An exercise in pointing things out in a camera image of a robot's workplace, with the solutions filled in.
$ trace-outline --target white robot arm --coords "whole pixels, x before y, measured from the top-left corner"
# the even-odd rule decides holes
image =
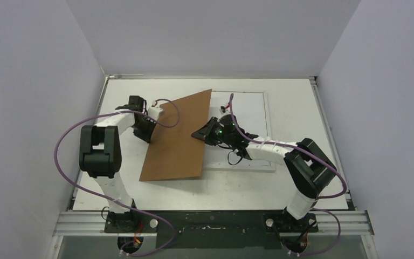
[[[244,159],[260,159],[286,165],[297,191],[286,207],[285,212],[289,213],[296,220],[305,217],[314,206],[321,191],[335,177],[335,173],[313,160],[307,154],[289,147],[282,147],[280,144],[283,144],[283,146],[285,144],[298,146],[335,168],[324,152],[311,139],[306,138],[301,142],[273,141],[269,138],[265,139],[258,135],[247,133],[242,128],[239,128],[242,134],[247,136],[247,138],[244,138],[238,132],[227,106],[222,106],[220,112],[222,114],[221,118],[212,117],[204,127],[194,132],[191,136],[204,141],[207,145],[227,145],[237,156]],[[263,142],[271,142],[271,144],[261,144]]]
[[[164,112],[160,107],[149,107],[146,109],[145,102],[138,96],[130,96],[129,104],[124,109],[116,112],[129,110],[148,112],[153,118],[149,120],[142,115],[134,113],[120,113],[108,117],[93,126],[84,126],[81,130],[80,140],[80,168],[86,171],[101,187],[103,193],[110,197],[116,197],[121,203],[135,206],[134,200],[127,193],[119,172],[121,166],[121,150],[119,136],[132,127],[134,135],[150,142],[155,122]],[[108,201],[109,211],[114,213],[129,212],[115,202]]]

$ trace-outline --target white surface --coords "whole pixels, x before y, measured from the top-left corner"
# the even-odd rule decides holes
[[[235,116],[241,128],[246,132],[256,134],[259,136],[271,135],[270,119],[266,117],[269,111],[266,112],[266,105],[264,103],[266,92],[234,92],[233,108]],[[220,118],[220,107],[227,104],[229,101],[230,91],[218,92],[212,91],[210,99],[209,118],[215,116]],[[231,166],[227,162],[227,154],[230,150],[219,147],[212,147],[205,145],[204,149],[204,169],[214,170],[240,170],[240,171],[275,171],[275,166],[270,162],[264,160],[246,160],[243,159],[238,165]],[[229,156],[232,164],[239,161],[239,157],[235,154]]]
[[[317,76],[360,0],[67,0],[106,74]]]
[[[307,79],[110,80],[101,113],[108,113],[127,102],[129,95],[140,95],[148,100],[177,99],[207,88],[267,91],[274,138],[286,141],[312,138],[332,158]],[[283,209],[296,190],[286,166],[281,165],[277,165],[274,173],[204,171],[198,180],[139,182],[147,147],[148,144],[134,137],[132,131],[121,135],[121,177],[140,209]],[[97,183],[86,173],[83,173],[80,184],[100,192]],[[341,189],[340,181],[334,179],[322,194],[335,194]],[[104,199],[78,191],[74,209],[101,210],[104,206],[107,206]],[[317,207],[344,209],[347,204],[342,196],[321,200]]]
[[[0,1],[0,258],[45,258],[73,187],[53,149],[93,115],[104,75],[64,1]],[[78,172],[79,131],[60,148]]]
[[[414,1],[361,1],[318,83],[380,258],[414,258]]]

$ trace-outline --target white table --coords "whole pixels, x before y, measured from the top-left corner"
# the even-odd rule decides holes
[[[127,103],[129,95],[139,95],[149,101],[177,99],[210,88],[266,91],[273,139],[291,142],[311,138],[334,161],[308,79],[114,79],[108,82],[100,114]],[[205,170],[196,180],[139,182],[148,144],[134,137],[132,130],[124,132],[120,142],[123,157],[121,177],[140,209],[283,209],[296,190],[288,169],[282,165],[277,165],[273,173]],[[101,193],[99,185],[85,172],[81,172],[79,183]],[[341,182],[336,178],[322,195],[341,190]],[[73,209],[101,210],[104,206],[107,206],[106,200],[79,190]],[[320,200],[316,208],[346,209],[347,203],[342,195]]]

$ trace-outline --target white wall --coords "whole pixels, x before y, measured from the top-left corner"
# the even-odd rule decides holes
[[[104,76],[64,0],[0,1],[0,258],[44,258],[73,188],[57,138],[95,113]],[[76,176],[78,134],[61,163]]]
[[[106,74],[317,76],[360,0],[67,0]]]
[[[381,258],[414,258],[414,1],[363,0],[318,84]]]

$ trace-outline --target brown cardboard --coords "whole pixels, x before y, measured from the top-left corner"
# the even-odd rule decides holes
[[[208,121],[212,90],[186,96],[173,102],[180,110],[180,122],[173,128],[156,125],[139,181],[198,178],[202,172],[204,142],[191,134]],[[172,104],[161,105],[159,122],[173,124],[177,111]]]

